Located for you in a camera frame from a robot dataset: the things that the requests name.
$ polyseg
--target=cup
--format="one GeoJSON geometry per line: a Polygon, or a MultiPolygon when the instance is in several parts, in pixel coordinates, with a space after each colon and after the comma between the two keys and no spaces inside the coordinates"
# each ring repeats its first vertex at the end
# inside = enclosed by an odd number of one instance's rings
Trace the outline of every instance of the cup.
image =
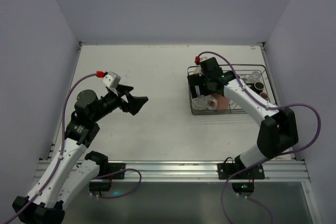
{"type": "Polygon", "coordinates": [[[229,107],[230,99],[222,96],[221,94],[214,94],[214,98],[217,100],[218,105],[216,110],[227,110],[229,107]]]}
{"type": "Polygon", "coordinates": [[[218,101],[212,95],[200,95],[191,100],[191,106],[194,110],[215,110],[218,106],[218,101]]]}
{"type": "Polygon", "coordinates": [[[260,93],[260,96],[264,98],[266,101],[268,100],[268,94],[262,92],[260,93]]]}
{"type": "Polygon", "coordinates": [[[260,94],[264,90],[264,84],[260,81],[256,81],[255,83],[252,84],[251,89],[256,92],[257,94],[260,94]]]}

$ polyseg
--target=white wall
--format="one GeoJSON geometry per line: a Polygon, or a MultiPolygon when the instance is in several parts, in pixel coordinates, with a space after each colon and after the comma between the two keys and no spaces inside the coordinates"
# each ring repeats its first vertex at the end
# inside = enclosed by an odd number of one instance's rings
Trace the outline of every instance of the white wall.
{"type": "Polygon", "coordinates": [[[266,41],[290,0],[57,0],[89,44],[266,41]]]}
{"type": "Polygon", "coordinates": [[[56,0],[0,0],[0,223],[58,130],[78,43],[56,0]]]}
{"type": "MultiPolygon", "coordinates": [[[[324,223],[336,222],[336,4],[335,0],[291,0],[266,44],[282,105],[305,102],[321,114],[320,138],[305,158],[324,223]]],[[[299,146],[315,133],[313,113],[298,112],[299,146]]]]}

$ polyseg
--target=black motor joint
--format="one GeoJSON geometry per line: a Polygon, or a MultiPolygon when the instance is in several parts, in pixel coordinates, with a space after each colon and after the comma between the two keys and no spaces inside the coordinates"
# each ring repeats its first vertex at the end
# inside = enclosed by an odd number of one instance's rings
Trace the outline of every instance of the black motor joint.
{"type": "Polygon", "coordinates": [[[196,89],[199,89],[200,95],[217,93],[224,96],[224,86],[236,78],[235,74],[232,71],[224,73],[216,58],[201,61],[199,66],[202,74],[187,77],[192,98],[197,98],[196,89]]]}

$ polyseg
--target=cable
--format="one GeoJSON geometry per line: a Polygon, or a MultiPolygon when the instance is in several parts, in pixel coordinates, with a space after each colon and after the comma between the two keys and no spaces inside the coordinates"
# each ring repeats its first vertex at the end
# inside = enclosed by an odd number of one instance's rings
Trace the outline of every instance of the cable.
{"type": "MultiPolygon", "coordinates": [[[[201,52],[197,57],[200,57],[200,56],[203,55],[203,54],[212,54],[212,55],[216,55],[216,56],[220,57],[222,60],[224,60],[224,61],[228,64],[228,66],[231,68],[231,70],[232,70],[232,72],[234,73],[234,75],[235,75],[235,77],[236,77],[236,79],[237,79],[239,85],[240,85],[241,87],[244,86],[243,83],[241,82],[241,80],[240,80],[240,78],[239,78],[239,76],[238,76],[236,70],[234,69],[234,67],[232,66],[232,64],[231,64],[227,59],[225,59],[225,58],[224,58],[223,56],[221,56],[220,54],[217,54],[217,53],[215,53],[215,52],[211,52],[211,51],[201,52]]],[[[247,94],[253,101],[255,101],[257,104],[259,104],[259,105],[262,106],[263,108],[266,108],[266,106],[263,105],[261,102],[259,102],[259,101],[258,101],[258,100],[257,100],[257,99],[256,99],[250,92],[249,92],[249,91],[247,91],[247,89],[244,89],[244,88],[243,88],[243,90],[245,91],[245,93],[246,93],[246,94],[247,94]]],[[[303,146],[303,147],[301,147],[301,148],[298,148],[298,149],[295,150],[295,151],[289,151],[289,152],[281,153],[281,154],[279,154],[279,156],[281,156],[281,155],[287,155],[287,154],[291,154],[291,153],[301,152],[301,151],[303,151],[303,150],[309,148],[311,145],[313,145],[313,143],[315,143],[315,141],[317,140],[317,138],[319,137],[320,132],[321,132],[321,116],[320,116],[319,112],[318,112],[313,106],[311,106],[311,105],[308,105],[308,104],[305,104],[305,103],[293,103],[293,104],[289,104],[289,105],[286,105],[286,106],[269,107],[268,109],[269,109],[269,110],[281,110],[281,109],[284,109],[284,108],[295,107],[295,106],[303,106],[303,107],[306,107],[306,108],[311,109],[311,110],[314,112],[314,114],[316,115],[316,118],[317,118],[317,130],[316,130],[316,134],[315,134],[315,136],[313,137],[313,139],[312,139],[308,144],[306,144],[305,146],[303,146]]],[[[250,170],[251,168],[254,168],[254,167],[258,166],[258,165],[261,165],[261,164],[263,164],[263,163],[266,162],[266,161],[269,161],[269,159],[265,159],[265,160],[263,160],[262,162],[258,162],[258,163],[256,163],[256,164],[253,164],[253,165],[249,166],[249,167],[246,167],[245,169],[240,170],[240,171],[238,171],[238,172],[232,174],[232,175],[225,181],[224,187],[223,187],[223,189],[222,189],[222,193],[221,193],[221,195],[220,195],[220,203],[221,203],[221,205],[222,205],[223,213],[224,213],[225,217],[227,218],[227,220],[228,220],[230,223],[233,223],[233,222],[232,222],[231,218],[229,217],[229,215],[227,214],[227,212],[226,212],[226,210],[225,210],[225,207],[224,207],[224,202],[223,202],[224,192],[225,192],[225,189],[226,189],[226,187],[227,187],[228,182],[229,182],[232,178],[234,178],[235,176],[237,176],[237,175],[239,175],[239,174],[241,174],[241,173],[244,173],[244,172],[246,172],[246,171],[250,170]]],[[[255,203],[260,204],[261,206],[263,206],[263,207],[268,211],[268,213],[269,213],[269,215],[270,215],[271,223],[274,223],[274,217],[273,217],[271,211],[270,211],[270,210],[269,210],[263,203],[261,203],[260,201],[258,201],[258,200],[256,200],[256,199],[253,199],[253,198],[248,198],[248,199],[251,200],[251,201],[253,201],[253,202],[255,202],[255,203]]]]}
{"type": "Polygon", "coordinates": [[[141,179],[142,179],[142,176],[141,176],[141,173],[137,170],[137,169],[133,169],[133,168],[127,168],[127,169],[122,169],[122,170],[119,170],[117,172],[114,172],[114,173],[110,173],[110,174],[107,174],[107,175],[102,175],[102,176],[98,176],[94,179],[101,179],[101,178],[106,178],[106,177],[110,177],[110,176],[113,176],[115,174],[119,174],[119,173],[123,173],[123,172],[126,172],[128,170],[131,170],[133,172],[136,172],[139,174],[139,181],[137,183],[137,185],[130,191],[128,191],[127,193],[124,193],[124,194],[120,194],[120,195],[115,195],[115,196],[98,196],[98,198],[102,198],[102,199],[116,199],[116,198],[120,198],[120,197],[124,197],[128,194],[131,194],[132,192],[136,191],[138,189],[138,187],[140,186],[141,184],[141,179]]]}
{"type": "MultiPolygon", "coordinates": [[[[69,100],[69,97],[71,95],[71,93],[73,92],[73,90],[75,89],[75,87],[81,82],[81,81],[84,81],[85,79],[88,79],[89,77],[92,77],[92,76],[97,76],[98,75],[98,72],[97,73],[92,73],[92,74],[88,74],[87,76],[84,76],[82,77],[81,79],[79,79],[73,86],[72,88],[70,89],[66,99],[65,99],[65,102],[64,102],[64,105],[63,105],[63,110],[62,110],[62,143],[61,143],[61,151],[60,151],[60,155],[63,155],[63,152],[64,152],[64,147],[65,147],[65,109],[67,107],[67,103],[68,103],[68,100],[69,100]]],[[[54,167],[54,170],[52,170],[53,172],[50,174],[49,178],[46,180],[46,182],[41,186],[39,192],[42,192],[46,187],[47,185],[49,184],[49,182],[52,180],[53,176],[55,175],[58,167],[59,167],[59,164],[61,163],[61,160],[59,159],[54,167]]],[[[9,224],[11,223],[16,217],[18,217],[20,214],[22,214],[23,211],[25,211],[27,209],[27,207],[38,197],[38,195],[34,195],[30,201],[27,202],[27,204],[20,209],[20,211],[18,211],[15,215],[13,215],[11,218],[9,218],[7,221],[5,221],[3,224],[9,224]]]]}

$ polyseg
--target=brown cup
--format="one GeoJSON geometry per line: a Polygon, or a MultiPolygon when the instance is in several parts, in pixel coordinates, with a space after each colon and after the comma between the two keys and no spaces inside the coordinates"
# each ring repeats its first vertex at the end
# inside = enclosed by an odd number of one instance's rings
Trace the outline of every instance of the brown cup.
{"type": "Polygon", "coordinates": [[[260,96],[264,98],[266,101],[268,100],[268,94],[262,92],[260,93],[260,96]]]}

